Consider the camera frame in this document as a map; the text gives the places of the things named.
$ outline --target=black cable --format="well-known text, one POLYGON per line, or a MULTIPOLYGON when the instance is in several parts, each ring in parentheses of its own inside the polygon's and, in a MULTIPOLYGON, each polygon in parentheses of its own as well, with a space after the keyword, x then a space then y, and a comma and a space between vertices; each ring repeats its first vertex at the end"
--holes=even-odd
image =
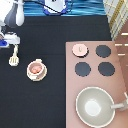
POLYGON ((49 6, 43 4, 43 3, 39 2, 39 1, 31 1, 31 0, 25 1, 25 0, 24 0, 24 2, 34 2, 34 3, 36 3, 36 4, 40 4, 40 5, 45 6, 45 7, 49 8, 49 9, 51 9, 52 11, 54 11, 54 12, 56 12, 56 13, 59 13, 59 14, 66 14, 66 13, 68 13, 68 12, 71 12, 72 6, 73 6, 73 2, 72 2, 72 3, 71 3, 71 8, 70 8, 70 10, 67 11, 66 13, 62 13, 62 12, 58 12, 58 11, 54 10, 53 8, 50 8, 49 6))

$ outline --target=round burner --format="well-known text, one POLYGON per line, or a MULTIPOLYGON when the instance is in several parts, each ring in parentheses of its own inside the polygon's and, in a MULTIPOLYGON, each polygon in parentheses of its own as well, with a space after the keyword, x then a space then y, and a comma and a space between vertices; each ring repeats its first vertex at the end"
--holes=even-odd
POLYGON ((96 54, 102 58, 106 58, 111 55, 111 49, 106 45, 99 45, 96 48, 96 54))
POLYGON ((83 58, 88 55, 89 50, 84 44, 76 44, 73 46, 72 52, 75 56, 83 58))
POLYGON ((112 76, 115 72, 114 66, 109 62, 100 63, 98 70, 103 76, 112 76))
POLYGON ((89 64, 87 64, 86 62, 79 62, 75 66, 75 72, 79 76, 82 76, 82 77, 87 76, 89 75, 90 71, 91 71, 91 68, 89 64))

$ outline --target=pot handle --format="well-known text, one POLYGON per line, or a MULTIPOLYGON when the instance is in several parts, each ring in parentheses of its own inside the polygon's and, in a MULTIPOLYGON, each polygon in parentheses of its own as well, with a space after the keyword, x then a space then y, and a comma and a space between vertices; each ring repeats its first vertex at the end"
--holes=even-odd
POLYGON ((42 60, 41 60, 41 59, 36 59, 36 61, 37 61, 37 62, 42 62, 42 60))

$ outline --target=utensil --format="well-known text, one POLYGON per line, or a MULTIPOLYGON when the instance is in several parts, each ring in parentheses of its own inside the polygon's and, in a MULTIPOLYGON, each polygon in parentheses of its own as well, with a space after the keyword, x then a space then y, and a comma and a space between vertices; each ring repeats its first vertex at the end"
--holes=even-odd
POLYGON ((19 58, 17 57, 17 53, 18 53, 18 45, 15 45, 13 56, 10 57, 9 59, 9 64, 11 66, 17 66, 19 64, 19 58))

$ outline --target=black burner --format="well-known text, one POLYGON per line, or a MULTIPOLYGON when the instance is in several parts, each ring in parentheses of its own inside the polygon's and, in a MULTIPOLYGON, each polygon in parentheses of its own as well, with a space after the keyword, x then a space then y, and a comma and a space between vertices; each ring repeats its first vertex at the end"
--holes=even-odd
POLYGON ((82 77, 87 76, 89 75, 90 71, 91 71, 91 68, 89 64, 85 62, 79 62, 75 66, 75 72, 79 76, 82 76, 82 77))
POLYGON ((106 58, 111 55, 111 49, 106 45, 99 45, 96 48, 96 54, 102 58, 106 58))
POLYGON ((112 76, 115 72, 114 66, 109 62, 100 63, 98 70, 103 76, 112 76))

